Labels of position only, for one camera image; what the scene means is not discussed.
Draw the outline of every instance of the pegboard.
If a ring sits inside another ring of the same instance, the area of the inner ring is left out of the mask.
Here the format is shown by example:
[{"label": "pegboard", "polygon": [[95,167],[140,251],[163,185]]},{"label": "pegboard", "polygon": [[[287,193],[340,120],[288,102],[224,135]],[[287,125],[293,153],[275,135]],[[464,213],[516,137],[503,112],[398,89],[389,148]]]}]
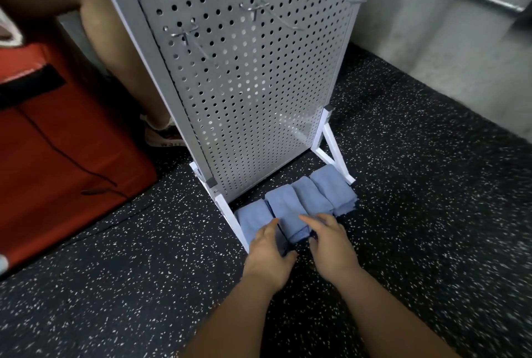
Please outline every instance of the pegboard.
[{"label": "pegboard", "polygon": [[198,156],[226,200],[312,145],[358,5],[138,2],[201,147]]}]

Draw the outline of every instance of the person's right hand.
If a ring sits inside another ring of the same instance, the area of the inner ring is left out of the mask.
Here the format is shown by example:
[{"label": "person's right hand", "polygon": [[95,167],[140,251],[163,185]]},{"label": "person's right hand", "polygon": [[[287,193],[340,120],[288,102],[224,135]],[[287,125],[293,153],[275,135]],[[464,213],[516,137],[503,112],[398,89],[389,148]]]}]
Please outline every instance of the person's right hand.
[{"label": "person's right hand", "polygon": [[310,251],[318,272],[327,281],[338,286],[344,278],[357,274],[362,268],[343,225],[338,224],[329,214],[317,214],[317,217],[323,222],[307,215],[299,215],[318,235],[317,241],[309,238]]}]

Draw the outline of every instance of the blue towel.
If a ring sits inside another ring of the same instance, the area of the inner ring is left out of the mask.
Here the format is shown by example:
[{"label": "blue towel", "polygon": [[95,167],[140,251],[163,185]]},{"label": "blue towel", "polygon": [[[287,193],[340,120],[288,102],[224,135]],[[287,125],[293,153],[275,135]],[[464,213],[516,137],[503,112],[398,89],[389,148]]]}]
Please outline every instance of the blue towel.
[{"label": "blue towel", "polygon": [[334,166],[323,166],[312,173],[310,178],[320,193],[325,195],[334,207],[333,214],[335,216],[346,214],[355,209],[358,198]]},{"label": "blue towel", "polygon": [[316,214],[330,214],[333,212],[333,205],[325,198],[314,182],[308,177],[302,177],[292,183],[292,188],[297,194],[301,205],[306,209],[310,216]]},{"label": "blue towel", "polygon": [[286,238],[296,243],[310,236],[310,229],[299,219],[299,214],[306,215],[297,194],[289,184],[268,191],[264,197],[270,205],[273,214],[279,218],[279,225]]},{"label": "blue towel", "polygon": [[[273,215],[264,200],[258,200],[237,209],[235,216],[248,243],[251,243],[255,239],[255,235],[260,228],[270,223],[273,219]],[[275,232],[275,241],[279,253],[283,255],[288,249],[288,242],[279,230],[279,227],[277,227]]]}]

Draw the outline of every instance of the folded towel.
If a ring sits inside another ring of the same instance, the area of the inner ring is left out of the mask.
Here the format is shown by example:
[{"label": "folded towel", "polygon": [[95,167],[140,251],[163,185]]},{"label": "folded towel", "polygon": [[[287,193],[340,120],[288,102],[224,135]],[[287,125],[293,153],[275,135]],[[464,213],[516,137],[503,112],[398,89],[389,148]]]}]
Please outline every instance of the folded towel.
[{"label": "folded towel", "polygon": [[292,183],[292,188],[295,190],[297,198],[299,198],[308,215],[332,214],[333,205],[320,193],[318,187],[308,177],[302,177]]},{"label": "folded towel", "polygon": [[301,205],[297,194],[289,184],[268,191],[264,197],[270,205],[273,214],[279,218],[279,225],[286,238],[296,243],[310,235],[310,229],[299,214],[306,215],[306,210]]},{"label": "folded towel", "polygon": [[[248,243],[255,239],[255,235],[260,228],[270,223],[273,219],[273,215],[264,200],[258,200],[237,209],[235,216]],[[283,255],[288,249],[288,242],[279,227],[277,227],[275,232],[275,241],[279,253]]]},{"label": "folded towel", "polygon": [[334,207],[333,214],[340,216],[355,209],[358,200],[353,189],[345,182],[344,177],[332,165],[323,166],[310,175],[320,193]]}]

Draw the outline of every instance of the gray wall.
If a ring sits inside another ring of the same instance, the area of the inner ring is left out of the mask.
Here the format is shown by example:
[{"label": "gray wall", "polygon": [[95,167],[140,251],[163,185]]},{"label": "gray wall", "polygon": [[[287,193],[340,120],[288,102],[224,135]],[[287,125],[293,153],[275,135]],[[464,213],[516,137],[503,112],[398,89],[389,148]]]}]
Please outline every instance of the gray wall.
[{"label": "gray wall", "polygon": [[532,32],[512,23],[468,0],[368,0],[352,41],[532,141]]}]

